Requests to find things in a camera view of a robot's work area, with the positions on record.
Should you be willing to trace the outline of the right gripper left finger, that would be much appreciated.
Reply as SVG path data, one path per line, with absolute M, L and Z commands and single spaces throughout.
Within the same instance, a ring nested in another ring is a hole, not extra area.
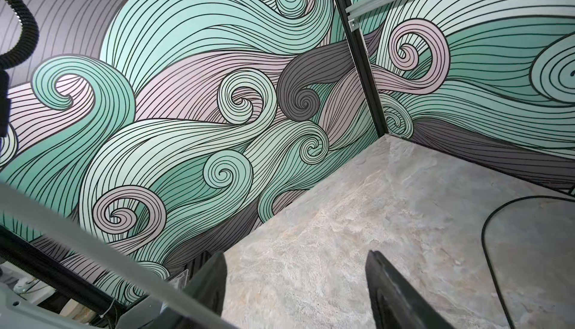
M 196 300 L 210 314 L 214 314 L 217 324 L 204 325 L 196 318 L 185 317 L 172 309 L 163 311 L 148 328 L 223 328 L 222 319 L 224 299 L 226 296 L 227 264 L 223 252 L 214 254 L 184 288 L 184 294 Z

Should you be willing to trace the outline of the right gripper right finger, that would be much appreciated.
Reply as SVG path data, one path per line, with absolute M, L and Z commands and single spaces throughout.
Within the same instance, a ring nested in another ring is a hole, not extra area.
M 381 252 L 368 252 L 365 276 L 377 328 L 452 327 Z

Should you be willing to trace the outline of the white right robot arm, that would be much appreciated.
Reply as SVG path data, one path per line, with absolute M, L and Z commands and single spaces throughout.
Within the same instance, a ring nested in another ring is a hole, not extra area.
M 222 254 L 210 258 L 184 288 L 220 316 L 226 286 L 227 265 Z M 450 328 L 449 324 L 378 251 L 370 251 L 365 263 L 371 309 L 377 328 Z M 105 317 L 108 328 L 201 328 L 153 298 L 147 298 L 125 314 Z M 83 328 L 83 324 L 45 310 L 1 286 L 2 328 Z

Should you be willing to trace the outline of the black right rear frame post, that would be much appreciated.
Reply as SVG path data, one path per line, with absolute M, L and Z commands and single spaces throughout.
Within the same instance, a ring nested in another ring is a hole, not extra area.
M 347 39 L 347 44 L 359 75 L 359 81 L 367 101 L 368 109 L 378 137 L 388 134 L 383 108 L 380 103 L 379 92 L 374 81 L 371 64 L 368 59 L 368 51 L 364 37 L 359 28 L 353 29 L 349 25 L 346 9 L 351 5 L 351 0 L 335 0 L 335 5 L 340 17 L 341 25 Z

